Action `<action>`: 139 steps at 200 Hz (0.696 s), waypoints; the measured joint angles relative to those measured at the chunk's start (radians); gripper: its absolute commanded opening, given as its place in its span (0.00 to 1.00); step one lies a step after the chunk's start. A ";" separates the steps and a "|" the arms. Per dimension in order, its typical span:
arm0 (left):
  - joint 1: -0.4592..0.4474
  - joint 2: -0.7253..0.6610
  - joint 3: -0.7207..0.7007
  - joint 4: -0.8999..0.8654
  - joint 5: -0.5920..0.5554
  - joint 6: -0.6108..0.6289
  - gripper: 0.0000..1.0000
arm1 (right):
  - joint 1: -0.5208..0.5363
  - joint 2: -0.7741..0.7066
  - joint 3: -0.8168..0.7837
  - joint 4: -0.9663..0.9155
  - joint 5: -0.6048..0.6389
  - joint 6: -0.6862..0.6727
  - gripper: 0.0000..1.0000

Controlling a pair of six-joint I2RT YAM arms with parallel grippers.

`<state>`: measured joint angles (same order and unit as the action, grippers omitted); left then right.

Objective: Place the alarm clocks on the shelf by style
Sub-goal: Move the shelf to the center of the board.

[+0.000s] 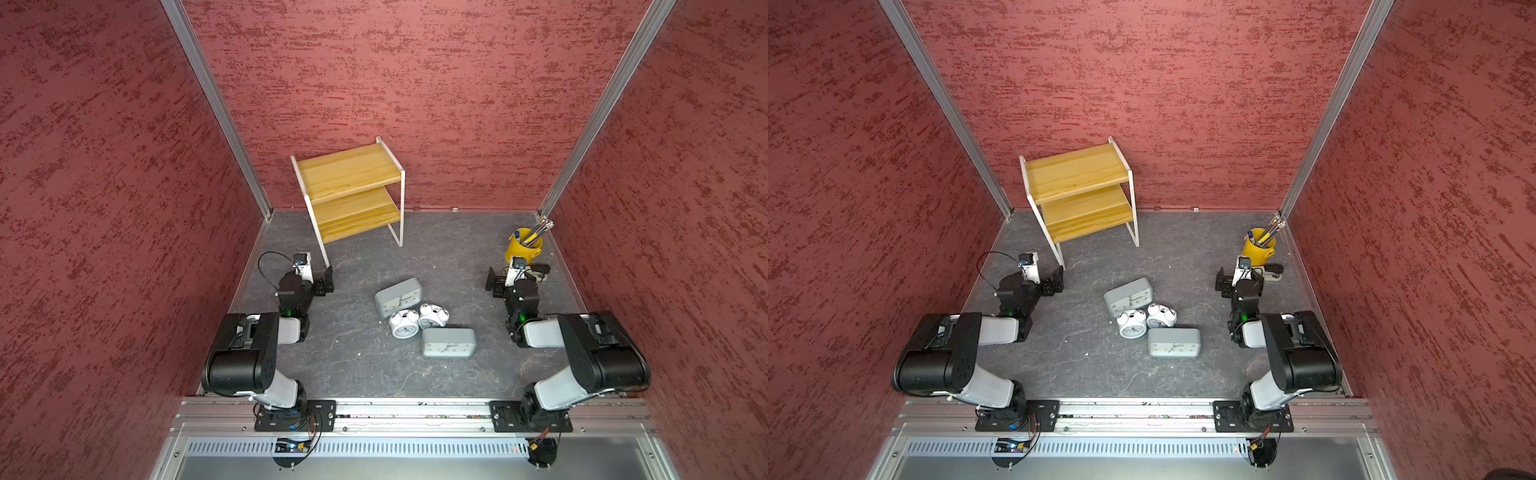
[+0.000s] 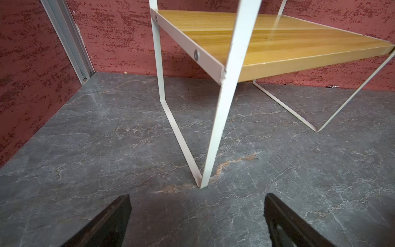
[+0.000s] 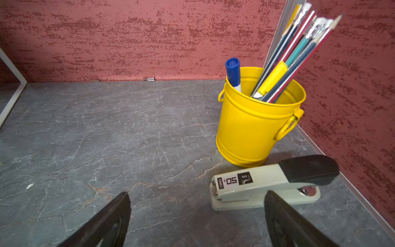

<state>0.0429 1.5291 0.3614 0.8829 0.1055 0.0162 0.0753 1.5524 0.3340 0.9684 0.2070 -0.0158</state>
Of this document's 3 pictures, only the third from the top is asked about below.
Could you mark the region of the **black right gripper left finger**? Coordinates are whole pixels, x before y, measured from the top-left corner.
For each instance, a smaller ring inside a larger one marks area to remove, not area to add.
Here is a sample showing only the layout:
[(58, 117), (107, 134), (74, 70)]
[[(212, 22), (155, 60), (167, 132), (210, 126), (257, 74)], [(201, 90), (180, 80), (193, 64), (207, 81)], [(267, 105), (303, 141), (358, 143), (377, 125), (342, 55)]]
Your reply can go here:
[(128, 193), (124, 191), (59, 246), (122, 247), (130, 216), (131, 202)]

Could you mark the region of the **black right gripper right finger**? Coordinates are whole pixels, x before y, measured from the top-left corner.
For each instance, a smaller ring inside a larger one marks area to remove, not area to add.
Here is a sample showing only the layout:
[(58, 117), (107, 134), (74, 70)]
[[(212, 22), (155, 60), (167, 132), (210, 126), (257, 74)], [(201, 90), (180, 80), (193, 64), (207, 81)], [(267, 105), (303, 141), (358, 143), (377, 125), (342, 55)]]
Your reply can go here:
[(337, 247), (274, 191), (265, 200), (265, 219), (274, 247)]

